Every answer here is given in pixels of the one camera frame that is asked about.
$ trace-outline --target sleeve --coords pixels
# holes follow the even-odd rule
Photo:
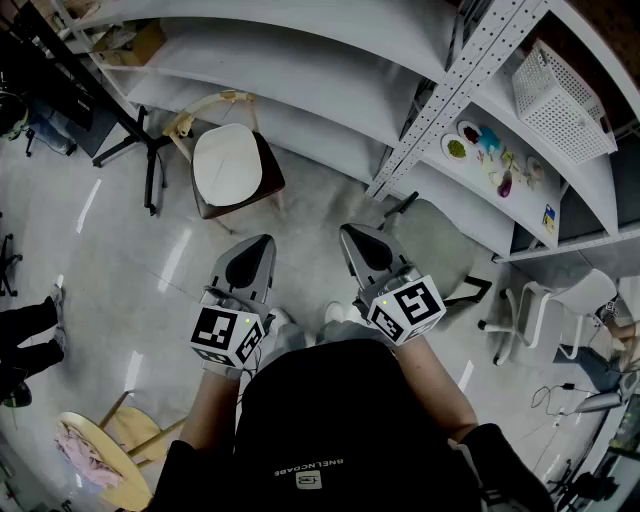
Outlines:
[[[230,465],[226,457],[205,456],[184,441],[174,441],[147,511],[204,510],[211,504],[212,487],[227,488]]]
[[[497,425],[476,427],[461,444],[469,449],[486,490],[496,490],[531,511],[555,511],[547,489],[522,463]]]

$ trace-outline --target curved shelf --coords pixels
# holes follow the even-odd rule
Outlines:
[[[600,61],[602,67],[611,75],[614,83],[620,88],[631,110],[640,119],[640,91],[629,75],[618,56],[600,37],[598,31],[566,0],[551,2],[551,12],[571,29]]]
[[[180,112],[196,100],[225,87],[172,76],[145,76],[128,94],[133,103]],[[267,141],[336,169],[364,183],[371,183],[385,146],[365,135],[267,98],[256,101],[260,132]],[[244,102],[218,103],[200,112],[199,119],[225,125],[251,126]]]
[[[73,28],[170,17],[267,23],[335,39],[439,82],[455,12],[445,0],[112,0]]]
[[[475,95],[473,102],[540,153],[578,192],[607,232],[610,235],[618,233],[616,194],[608,155],[580,165],[567,162],[544,139],[518,119],[511,78],[502,69]]]
[[[506,258],[511,251],[514,222],[500,210],[423,162],[395,185],[402,198],[418,191],[472,240]]]
[[[427,146],[422,155],[422,161],[488,201],[498,210],[515,220],[547,247],[556,248],[558,246],[558,232],[561,222],[561,192],[558,173],[553,170],[553,167],[541,155],[530,149],[522,140],[514,136],[510,130],[507,130],[475,105],[469,105],[463,110],[458,119],[447,128],[446,133],[457,135],[457,124],[461,120],[471,121],[475,125],[484,124],[491,127],[503,144],[513,151],[520,165],[524,165],[525,156],[531,155],[537,158],[544,167],[545,179],[536,185],[534,191],[526,183],[520,183],[514,179],[509,196],[506,198],[500,197],[497,187],[492,184],[489,175],[481,167],[473,148],[469,148],[469,155],[464,164],[452,162],[444,155],[440,147],[442,137],[438,137],[437,140]],[[556,229],[553,233],[549,233],[542,224],[547,205],[550,205],[556,214]]]
[[[335,41],[229,20],[166,20],[167,42],[143,67],[250,91],[395,147],[420,81],[402,66]]]

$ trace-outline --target white plastic basket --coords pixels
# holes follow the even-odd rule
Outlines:
[[[569,162],[618,149],[598,96],[542,41],[536,41],[512,82],[520,120]]]

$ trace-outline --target pink cloth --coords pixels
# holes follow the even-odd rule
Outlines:
[[[122,476],[102,461],[95,447],[75,428],[58,423],[55,441],[58,450],[87,480],[105,489],[122,483]]]

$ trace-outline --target floor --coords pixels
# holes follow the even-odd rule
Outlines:
[[[122,137],[116,128],[104,147]],[[75,510],[113,510],[79,488],[65,469],[53,443],[56,417],[75,411],[99,420],[135,385],[126,403],[162,426],[177,421],[189,411],[200,379],[199,360],[185,345],[188,309],[200,299],[216,257],[244,238],[273,235],[278,258],[269,301],[316,330],[330,300],[348,303],[356,291],[338,247],[338,227],[348,219],[377,225],[394,200],[367,200],[362,184],[274,148],[287,181],[286,217],[263,201],[224,218],[237,231],[228,236],[198,217],[188,167],[171,147],[161,153],[169,186],[157,199],[160,214],[152,218],[142,207],[143,147],[96,169],[80,151],[66,158],[43,144],[25,158],[25,142],[0,142],[0,226],[14,233],[14,250],[24,254],[15,270],[20,295],[0,298],[0,310],[38,303],[63,279],[69,351],[61,364],[30,379],[30,407],[16,410],[15,417],[0,408],[0,429],[59,502],[71,499]],[[517,289],[525,278],[490,258],[478,247],[472,274],[496,285],[481,304],[429,340],[454,380],[466,374],[465,392],[480,421],[497,423],[524,463],[547,480],[564,470],[566,459],[582,453],[600,414],[569,416],[556,426],[544,405],[530,407],[544,385],[573,382],[591,389],[573,365],[544,371],[515,363],[493,366],[496,340],[476,324],[499,317],[497,291],[506,285]],[[46,339],[37,336],[27,344]],[[550,410],[571,410],[583,397],[557,390]],[[152,488],[160,469],[144,470]]]

